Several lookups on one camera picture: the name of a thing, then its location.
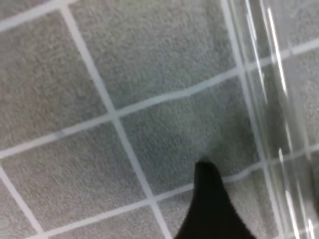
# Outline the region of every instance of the clear glass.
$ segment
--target clear glass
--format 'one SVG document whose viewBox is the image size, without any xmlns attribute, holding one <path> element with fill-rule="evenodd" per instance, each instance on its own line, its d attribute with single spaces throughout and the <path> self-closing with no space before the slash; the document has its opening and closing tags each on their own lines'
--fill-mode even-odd
<svg viewBox="0 0 319 239">
<path fill-rule="evenodd" d="M 280 234 L 283 238 L 313 239 L 318 215 L 311 155 L 304 150 L 308 140 L 283 2 L 228 3 L 271 178 Z"/>
</svg>

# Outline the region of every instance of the black object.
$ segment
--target black object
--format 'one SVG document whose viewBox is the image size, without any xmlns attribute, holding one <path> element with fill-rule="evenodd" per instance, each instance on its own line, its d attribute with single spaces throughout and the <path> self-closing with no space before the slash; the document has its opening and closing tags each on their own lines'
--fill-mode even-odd
<svg viewBox="0 0 319 239">
<path fill-rule="evenodd" d="M 231 204 L 217 167 L 209 160 L 196 163 L 193 199 L 175 239 L 255 239 Z"/>
</svg>

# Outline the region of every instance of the transparent plastic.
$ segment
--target transparent plastic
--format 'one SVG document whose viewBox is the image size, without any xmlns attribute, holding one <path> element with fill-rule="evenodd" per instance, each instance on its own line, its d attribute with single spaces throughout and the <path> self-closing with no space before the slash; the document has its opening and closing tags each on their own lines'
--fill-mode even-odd
<svg viewBox="0 0 319 239">
<path fill-rule="evenodd" d="M 229 0 L 281 238 L 314 239 L 311 155 L 283 1 Z"/>
</svg>

